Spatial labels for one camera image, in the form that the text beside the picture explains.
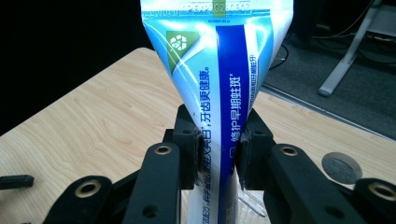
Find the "recycling symbol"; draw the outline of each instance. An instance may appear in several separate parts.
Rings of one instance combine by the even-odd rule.
[[[187,47],[187,38],[183,35],[177,35],[171,38],[171,46],[177,50],[183,50]]]

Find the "light wood tabletop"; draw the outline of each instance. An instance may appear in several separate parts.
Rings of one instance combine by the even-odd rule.
[[[146,150],[174,127],[181,104],[157,54],[137,49],[5,133],[0,175],[32,175],[35,183],[0,190],[0,223],[41,223],[81,177],[116,182],[138,170]],[[344,152],[363,177],[396,183],[395,142],[263,92],[253,107],[277,143],[300,147],[319,168],[327,153]]]

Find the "green label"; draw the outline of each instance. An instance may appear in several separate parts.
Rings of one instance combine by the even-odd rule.
[[[199,33],[191,31],[168,31],[166,32],[166,41],[168,42],[168,62],[171,73],[174,73],[180,58],[191,48],[198,40]]]
[[[226,0],[213,0],[213,16],[214,17],[225,17],[225,1]]]

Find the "blue and white tube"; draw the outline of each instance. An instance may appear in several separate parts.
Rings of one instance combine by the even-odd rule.
[[[204,138],[188,222],[235,223],[233,156],[290,26],[292,1],[141,0],[141,7],[151,43]]]

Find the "gray carpet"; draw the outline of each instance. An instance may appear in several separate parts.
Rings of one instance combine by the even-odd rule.
[[[334,93],[329,97],[318,94],[347,52],[352,37],[314,38],[306,44],[288,35],[283,41],[285,48],[279,50],[264,80],[263,90],[396,140],[395,41],[366,38]]]

